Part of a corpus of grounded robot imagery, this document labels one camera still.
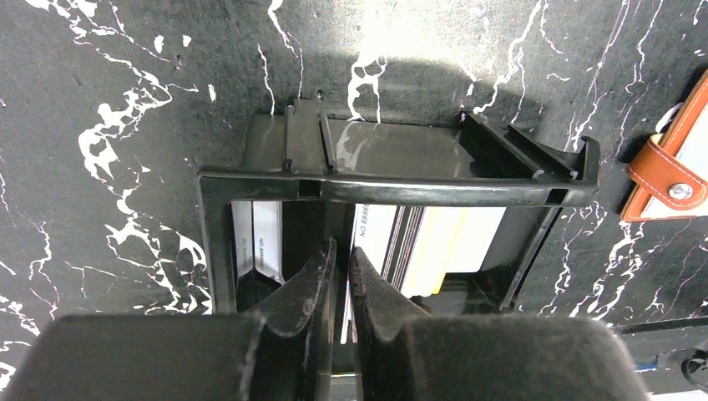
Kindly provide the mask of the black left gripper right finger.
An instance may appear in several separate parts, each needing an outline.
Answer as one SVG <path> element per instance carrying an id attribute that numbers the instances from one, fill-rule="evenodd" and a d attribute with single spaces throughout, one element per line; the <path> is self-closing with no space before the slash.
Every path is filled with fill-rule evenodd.
<path id="1" fill-rule="evenodd" d="M 599 322 L 433 316 L 356 248 L 349 262 L 362 400 L 644 400 L 624 344 Z"/>

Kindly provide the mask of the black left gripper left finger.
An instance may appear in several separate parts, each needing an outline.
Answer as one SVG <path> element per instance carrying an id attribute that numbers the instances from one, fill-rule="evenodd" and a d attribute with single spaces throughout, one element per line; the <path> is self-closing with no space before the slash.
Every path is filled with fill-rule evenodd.
<path id="1" fill-rule="evenodd" d="M 336 242 L 236 314 L 73 316 L 13 375 L 9 400 L 325 400 L 336 314 Z"/>

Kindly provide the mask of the orange leather card holder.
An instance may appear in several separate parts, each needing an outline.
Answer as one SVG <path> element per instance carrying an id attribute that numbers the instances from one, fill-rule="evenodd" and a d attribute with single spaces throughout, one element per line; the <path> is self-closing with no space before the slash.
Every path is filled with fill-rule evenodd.
<path id="1" fill-rule="evenodd" d="M 621 220 L 662 221 L 707 215 L 707 74 L 669 109 L 626 167 L 635 183 Z"/>

